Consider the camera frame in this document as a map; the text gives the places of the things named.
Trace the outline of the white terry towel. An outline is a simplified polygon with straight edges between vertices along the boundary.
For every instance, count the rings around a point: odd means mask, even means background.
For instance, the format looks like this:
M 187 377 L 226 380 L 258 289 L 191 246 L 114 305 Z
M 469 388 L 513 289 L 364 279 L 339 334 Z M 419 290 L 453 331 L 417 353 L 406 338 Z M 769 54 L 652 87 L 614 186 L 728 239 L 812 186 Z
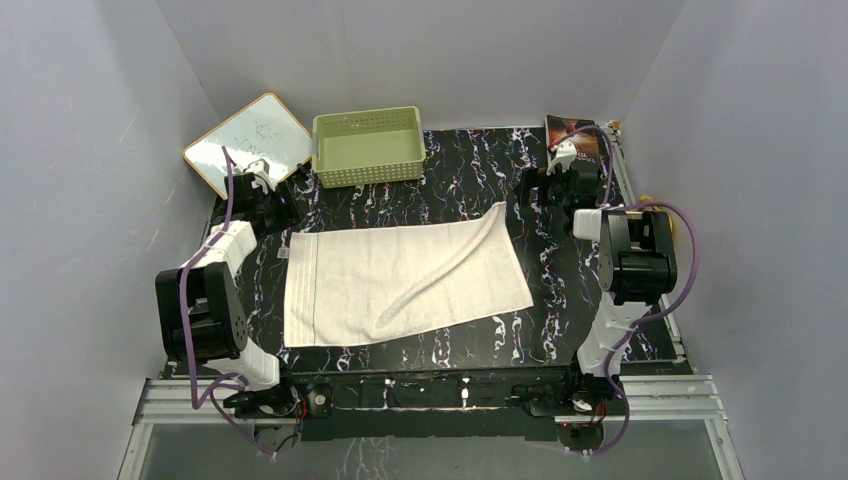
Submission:
M 506 214 L 293 234 L 284 346 L 367 346 L 531 307 Z

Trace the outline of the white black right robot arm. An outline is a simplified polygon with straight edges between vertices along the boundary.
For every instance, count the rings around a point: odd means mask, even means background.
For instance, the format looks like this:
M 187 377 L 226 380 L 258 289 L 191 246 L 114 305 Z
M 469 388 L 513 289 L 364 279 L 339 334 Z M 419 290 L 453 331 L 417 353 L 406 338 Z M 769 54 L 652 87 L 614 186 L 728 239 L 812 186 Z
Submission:
M 599 308 L 586 340 L 578 348 L 580 376 L 563 387 L 565 405 L 590 413 L 603 399 L 596 379 L 620 372 L 625 342 L 637 321 L 677 283 L 671 220 L 662 210 L 625 210 L 597 205 L 599 165 L 574 160 L 551 172 L 524 170 L 514 188 L 521 205 L 537 193 L 537 204 L 551 212 L 556 233 L 587 240 L 598 248 Z

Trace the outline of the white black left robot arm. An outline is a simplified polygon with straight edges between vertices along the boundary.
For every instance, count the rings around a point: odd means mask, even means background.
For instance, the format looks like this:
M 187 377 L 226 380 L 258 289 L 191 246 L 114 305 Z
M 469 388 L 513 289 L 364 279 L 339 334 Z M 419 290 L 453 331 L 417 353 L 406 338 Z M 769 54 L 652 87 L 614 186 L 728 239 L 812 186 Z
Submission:
M 164 350 L 172 362 L 235 375 L 261 391 L 260 403 L 271 414 L 286 416 L 297 407 L 299 391 L 281 379 L 280 361 L 250 339 L 236 277 L 259 239 L 290 226 L 297 209 L 264 173 L 243 170 L 226 187 L 223 213 L 200 248 L 155 278 Z

